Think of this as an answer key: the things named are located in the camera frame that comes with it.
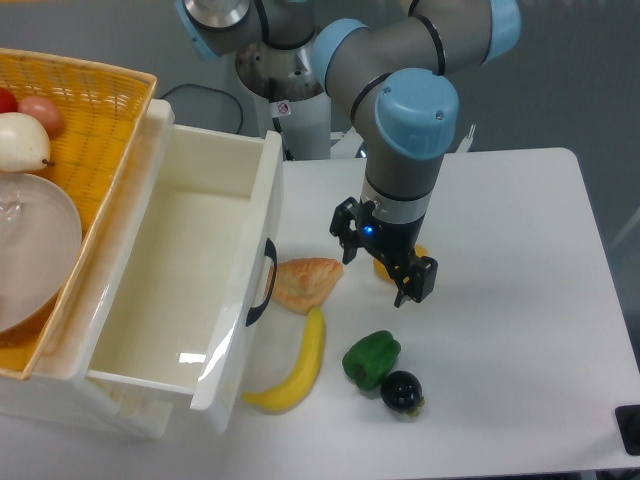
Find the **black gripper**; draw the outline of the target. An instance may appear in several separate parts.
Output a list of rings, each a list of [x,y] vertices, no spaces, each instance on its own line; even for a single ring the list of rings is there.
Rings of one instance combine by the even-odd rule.
[[[436,259],[415,253],[424,216],[410,223],[389,223],[373,215],[373,206],[372,201],[349,197],[335,208],[329,231],[343,250],[341,262],[349,264],[359,249],[366,250],[395,284],[396,308],[406,301],[421,303],[432,293],[438,271]]]

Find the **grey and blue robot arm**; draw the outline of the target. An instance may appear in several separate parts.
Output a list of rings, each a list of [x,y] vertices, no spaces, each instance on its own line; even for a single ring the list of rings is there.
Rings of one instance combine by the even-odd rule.
[[[374,30],[355,19],[324,28],[310,1],[179,1],[177,14],[206,60],[235,57],[263,128],[279,133],[287,159],[329,151],[328,106],[349,118],[366,149],[361,194],[342,202],[330,232],[351,261],[378,260],[396,303],[433,290],[438,264],[415,244],[459,98],[449,75],[512,49],[521,14],[514,1],[407,1],[404,19]]]

